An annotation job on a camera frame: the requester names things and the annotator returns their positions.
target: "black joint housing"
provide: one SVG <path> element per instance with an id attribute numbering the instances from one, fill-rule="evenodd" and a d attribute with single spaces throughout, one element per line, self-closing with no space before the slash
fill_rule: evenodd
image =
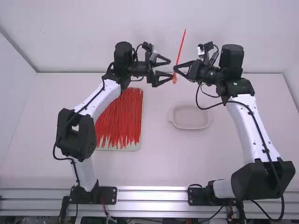
<path id="1" fill-rule="evenodd" d="M 291 161 L 275 161 L 273 165 L 279 184 L 270 162 L 256 160 L 234 172 L 231 185 L 236 198 L 239 201 L 280 198 L 295 175 L 295 167 Z"/>
<path id="2" fill-rule="evenodd" d="M 128 73 L 128 67 L 133 62 L 133 47 L 129 42 L 119 42 L 115 46 L 113 68 L 117 76 L 123 77 Z"/>
<path id="3" fill-rule="evenodd" d="M 56 146 L 65 156 L 71 156 L 79 161 L 88 159 L 94 152 L 97 137 L 93 118 L 89 115 L 76 114 L 74 110 L 62 109 L 58 114 Z M 72 127 L 79 125 L 78 130 Z"/>
<path id="4" fill-rule="evenodd" d="M 219 67 L 241 69 L 244 58 L 244 48 L 236 44 L 222 46 Z"/>

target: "red stick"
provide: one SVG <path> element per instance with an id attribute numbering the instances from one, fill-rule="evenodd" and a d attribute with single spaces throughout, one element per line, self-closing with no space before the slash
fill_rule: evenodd
<path id="1" fill-rule="evenodd" d="M 185 35 L 186 35 L 186 29 L 184 30 L 181 46 L 179 47 L 178 58 L 177 58 L 176 65 L 178 65 L 179 57 L 181 56 L 181 51 L 182 51 L 183 43 L 184 43 L 184 40 L 185 40 Z M 172 78 L 172 83 L 176 83 L 176 82 L 177 82 L 177 76 L 176 76 L 176 72 L 174 72 L 173 73 L 173 78 Z"/>

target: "white tabletop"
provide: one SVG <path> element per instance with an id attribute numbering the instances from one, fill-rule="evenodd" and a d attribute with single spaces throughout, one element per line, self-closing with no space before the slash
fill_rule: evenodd
<path id="1" fill-rule="evenodd" d="M 0 187 L 64 188 L 73 183 L 71 166 L 52 158 L 57 114 L 83 101 L 101 82 L 97 73 L 38 74 L 6 159 Z M 282 159 L 299 167 L 299 115 L 281 74 L 244 74 L 256 91 L 257 105 L 271 141 Z M 195 103 L 197 85 L 182 77 L 177 84 L 144 90 L 142 146 L 138 151 L 95 151 L 93 166 L 100 185 L 188 186 L 229 177 L 243 166 L 235 125 L 223 106 L 209 111 L 213 121 L 203 130 L 180 130 L 167 120 L 178 102 Z M 205 90 L 214 94 L 214 87 Z M 212 105 L 220 99 L 200 94 Z M 57 156 L 62 156 L 57 149 Z M 299 183 L 296 175 L 291 187 Z"/>

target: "wire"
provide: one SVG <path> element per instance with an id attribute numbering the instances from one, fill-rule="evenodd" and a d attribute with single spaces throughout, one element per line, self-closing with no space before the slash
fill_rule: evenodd
<path id="1" fill-rule="evenodd" d="M 155 223 L 162 223 L 161 221 L 157 221 L 157 220 L 149 219 L 149 218 L 136 218 L 136 219 L 141 219 L 141 220 L 151 221 L 151 222 L 155 222 Z"/>
<path id="2" fill-rule="evenodd" d="M 206 85 L 206 86 L 207 86 L 207 84 L 206 84 L 206 83 L 202 83 L 202 84 L 200 84 L 200 90 L 201 90 L 201 92 L 202 92 L 203 94 L 207 95 L 208 97 L 212 97 L 212 98 L 219 98 L 219 97 L 220 97 L 220 96 L 213 96 L 213 95 L 207 94 L 206 92 L 203 92 L 203 90 L 202 90 L 202 86 L 203 86 L 203 85 Z"/>
<path id="3" fill-rule="evenodd" d="M 212 215 L 211 217 L 209 217 L 209 218 L 207 218 L 207 219 L 204 219 L 204 220 L 200 220 L 200 223 L 204 223 L 204 222 L 209 221 L 209 220 L 211 220 L 212 218 L 214 218 L 214 217 L 215 217 L 216 215 L 218 215 L 218 213 L 223 209 L 223 207 L 224 207 L 224 205 L 221 206 L 221 207 L 219 208 L 219 210 L 216 211 L 216 213 L 215 213 L 214 215 Z"/>
<path id="4" fill-rule="evenodd" d="M 140 79 L 137 79 L 137 80 L 131 80 L 131 82 L 140 82 L 140 81 L 142 81 L 142 80 L 143 80 L 143 78 L 144 78 L 144 76 L 142 76 L 142 78 L 140 78 Z"/>
<path id="5" fill-rule="evenodd" d="M 113 65 L 113 62 L 109 64 L 108 68 L 107 68 L 107 72 L 106 73 L 109 73 L 110 70 L 111 70 L 111 67 Z M 100 89 L 99 92 L 97 92 L 89 101 L 87 104 L 85 104 L 80 110 L 78 110 L 77 112 L 74 113 L 74 115 L 69 119 L 69 121 L 65 124 L 65 126 L 63 127 L 62 131 L 63 132 L 68 125 L 70 125 L 70 123 L 75 119 L 75 117 L 81 112 L 83 111 L 84 109 L 86 109 L 90 103 L 102 92 L 105 90 L 105 81 L 104 81 L 104 78 L 102 76 L 102 82 L 103 82 L 103 86 L 102 88 Z M 58 161 L 63 161 L 63 160 L 70 160 L 71 161 L 71 164 L 73 165 L 74 167 L 74 173 L 75 173 L 75 176 L 76 176 L 76 182 L 78 183 L 78 187 L 80 187 L 80 179 L 79 179 L 79 176 L 78 176 L 78 172 L 77 172 L 77 168 L 76 168 L 76 163 L 74 161 L 73 158 L 58 158 L 56 157 L 55 155 L 55 150 L 56 150 L 56 146 L 60 140 L 60 135 L 61 133 L 58 133 L 58 138 L 56 139 L 55 143 L 54 143 L 54 146 L 53 146 L 53 151 L 52 151 L 52 154 L 53 154 L 53 158 L 55 160 L 58 160 Z M 75 215 L 75 219 L 74 219 L 74 223 L 76 222 L 76 219 L 77 219 L 77 215 L 78 215 L 78 203 L 76 204 L 76 215 Z"/>
<path id="6" fill-rule="evenodd" d="M 136 48 L 136 61 L 138 61 L 138 48 L 142 46 L 142 43 L 139 44 Z"/>
<path id="7" fill-rule="evenodd" d="M 217 49 L 217 53 L 219 53 L 219 47 L 216 44 L 213 44 L 213 47 L 215 47 Z"/>
<path id="8" fill-rule="evenodd" d="M 197 90 L 196 90 L 196 95 L 195 95 L 195 102 L 196 102 L 196 106 L 199 108 L 199 109 L 201 109 L 201 110 L 208 110 L 208 109 L 211 109 L 211 108 L 213 108 L 213 107 L 216 107 L 216 106 L 219 106 L 219 105 L 222 105 L 223 103 L 222 102 L 220 102 L 220 103 L 217 103 L 217 104 L 214 104 L 214 105 L 212 105 L 212 106 L 209 106 L 209 107 L 200 107 L 199 105 L 198 105 L 198 92 L 199 92 L 199 89 L 200 89 L 200 87 L 201 87 L 201 85 L 198 85 L 198 88 L 197 88 Z"/>
<path id="9" fill-rule="evenodd" d="M 124 223 L 124 224 L 129 224 L 132 220 L 133 220 L 133 218 L 131 218 L 129 221 L 127 221 L 127 222 Z"/>
<path id="10" fill-rule="evenodd" d="M 210 109 L 210 108 L 213 108 L 213 107 L 216 107 L 216 106 L 218 106 L 218 105 L 223 104 L 223 103 L 221 102 L 221 103 L 217 103 L 217 104 L 212 105 L 212 106 L 207 107 L 207 108 L 201 108 L 201 107 L 198 105 L 198 100 L 197 100 L 197 98 L 198 98 L 198 97 L 197 97 L 197 96 L 198 96 L 198 91 L 199 91 L 199 87 L 197 88 L 197 91 L 196 91 L 196 105 L 197 105 L 197 107 L 198 107 L 199 109 L 201 109 L 201 110 L 207 110 L 207 109 Z M 263 134 L 262 134 L 262 132 L 261 132 L 261 129 L 260 129 L 259 125 L 258 125 L 258 122 L 257 122 L 257 120 L 256 120 L 256 118 L 255 118 L 255 116 L 254 116 L 254 114 L 253 114 L 253 112 L 252 112 L 252 110 L 251 110 L 251 109 L 249 108 L 249 106 L 247 106 L 246 104 L 241 103 L 241 102 L 238 102 L 238 101 L 229 100 L 227 103 L 235 103 L 235 104 L 242 105 L 242 106 L 244 106 L 244 107 L 249 111 L 249 115 L 252 116 L 252 119 L 253 119 L 253 121 L 254 121 L 254 123 L 255 123 L 255 125 L 256 125 L 258 134 L 259 134 L 259 136 L 260 136 L 260 138 L 261 138 L 262 144 L 263 144 L 263 146 L 264 146 L 264 148 L 265 148 L 264 150 L 265 150 L 265 153 L 267 154 L 268 160 L 269 160 L 269 162 L 270 162 L 271 169 L 272 169 L 272 171 L 273 171 L 273 173 L 274 173 L 275 179 L 276 179 L 277 184 L 278 184 L 278 188 L 279 188 L 279 190 L 281 190 L 279 177 L 278 177 L 278 174 L 277 174 L 276 169 L 275 169 L 275 167 L 274 167 L 273 161 L 272 161 L 272 159 L 271 159 L 271 156 L 270 156 L 270 153 L 269 153 L 269 149 L 267 148 L 266 142 L 265 142 L 265 140 L 264 140 L 264 138 L 263 138 Z M 271 220 L 271 221 L 273 221 L 273 222 L 279 222 L 279 221 L 281 221 L 282 218 L 283 218 L 284 215 L 285 215 L 285 199 L 284 199 L 284 196 L 283 196 L 283 195 L 281 196 L 281 213 L 280 213 L 279 218 L 277 218 L 277 219 L 271 218 L 271 217 L 268 215 L 268 213 L 267 213 L 267 212 L 266 212 L 266 211 L 265 211 L 265 210 L 264 210 L 264 209 L 263 209 L 257 202 L 255 202 L 254 200 L 251 200 L 251 201 L 252 201 L 256 206 L 259 207 L 259 209 L 264 213 L 264 215 L 266 215 L 266 217 L 267 217 L 269 220 Z"/>

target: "white wall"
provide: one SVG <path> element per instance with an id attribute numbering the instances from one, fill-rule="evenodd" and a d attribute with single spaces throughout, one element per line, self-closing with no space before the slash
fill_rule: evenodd
<path id="1" fill-rule="evenodd" d="M 0 27 L 42 72 L 104 71 L 123 40 L 153 42 L 174 62 L 186 28 L 181 62 L 199 42 L 240 44 L 245 71 L 284 73 L 299 105 L 298 10 L 298 0 L 3 0 Z"/>
<path id="2" fill-rule="evenodd" d="M 36 72 L 0 33 L 0 166 L 33 85 Z"/>

